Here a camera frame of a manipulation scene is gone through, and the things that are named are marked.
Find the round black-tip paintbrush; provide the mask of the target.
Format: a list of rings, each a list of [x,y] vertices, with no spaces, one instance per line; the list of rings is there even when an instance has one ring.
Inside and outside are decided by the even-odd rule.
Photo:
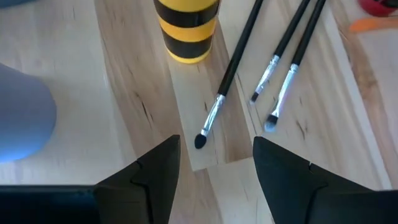
[[[238,69],[239,63],[240,63],[241,58],[244,53],[244,49],[245,49],[247,42],[249,40],[249,37],[251,35],[252,28],[254,27],[254,24],[256,22],[256,19],[259,14],[259,11],[261,9],[263,1],[264,0],[255,0],[255,2],[254,2],[254,5],[251,9],[249,17],[244,26],[244,29],[241,33],[238,43],[236,44],[236,47],[235,47],[235,50],[231,57],[231,60],[229,61],[229,64],[224,73],[223,79],[218,88],[215,102],[214,102],[213,106],[211,107],[210,112],[208,113],[208,116],[203,125],[203,128],[201,129],[200,133],[198,133],[195,136],[194,145],[195,145],[196,149],[203,148],[207,142],[207,136],[208,136],[209,132],[211,131],[211,127],[215,121],[215,118],[217,117],[218,112],[221,110],[221,108],[224,104],[226,95],[228,94],[228,91],[230,89],[230,86],[232,84],[234,76]]]

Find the white cup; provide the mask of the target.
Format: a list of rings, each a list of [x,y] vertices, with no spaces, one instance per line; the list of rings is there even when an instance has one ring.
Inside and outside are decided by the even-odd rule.
[[[47,85],[0,63],[0,163],[41,150],[56,120],[57,106]]]

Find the small yellow black-striped paint bottle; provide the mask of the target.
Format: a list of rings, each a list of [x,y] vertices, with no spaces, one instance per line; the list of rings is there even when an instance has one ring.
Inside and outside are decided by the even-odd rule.
[[[170,56],[193,64],[209,53],[220,0],[153,0]]]

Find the red crimson paint bottle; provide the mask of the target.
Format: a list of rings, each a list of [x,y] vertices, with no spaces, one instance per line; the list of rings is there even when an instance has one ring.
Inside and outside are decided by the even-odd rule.
[[[385,17],[398,10],[398,0],[358,0],[358,3],[372,16]]]

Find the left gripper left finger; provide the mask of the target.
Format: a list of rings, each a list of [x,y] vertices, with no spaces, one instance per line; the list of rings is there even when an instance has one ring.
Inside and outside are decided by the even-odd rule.
[[[172,135],[94,187],[101,224],[168,224],[180,171]]]

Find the orange-handled paintbrush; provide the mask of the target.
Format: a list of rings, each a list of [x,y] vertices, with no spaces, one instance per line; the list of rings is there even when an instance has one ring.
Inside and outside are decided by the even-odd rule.
[[[398,29],[398,16],[367,17],[354,21],[349,26],[349,31],[354,33],[369,32],[381,29]]]

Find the small flat black-tip paintbrush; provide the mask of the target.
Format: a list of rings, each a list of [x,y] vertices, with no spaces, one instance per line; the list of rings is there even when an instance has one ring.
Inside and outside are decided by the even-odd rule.
[[[254,104],[259,95],[264,91],[264,87],[266,83],[269,81],[270,77],[272,76],[276,66],[279,63],[280,58],[282,57],[290,39],[292,38],[310,0],[302,0],[300,3],[299,7],[297,8],[293,18],[291,19],[289,25],[287,26],[281,40],[279,41],[276,49],[274,50],[274,54],[272,58],[269,61],[268,66],[266,67],[261,79],[259,80],[259,83],[257,84],[256,89],[254,90],[254,93],[252,94],[251,99],[249,102],[251,104]]]

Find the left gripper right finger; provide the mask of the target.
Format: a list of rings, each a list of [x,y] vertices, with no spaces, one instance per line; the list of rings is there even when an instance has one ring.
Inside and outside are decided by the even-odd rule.
[[[378,224],[375,192],[263,137],[254,138],[257,177],[275,224]]]

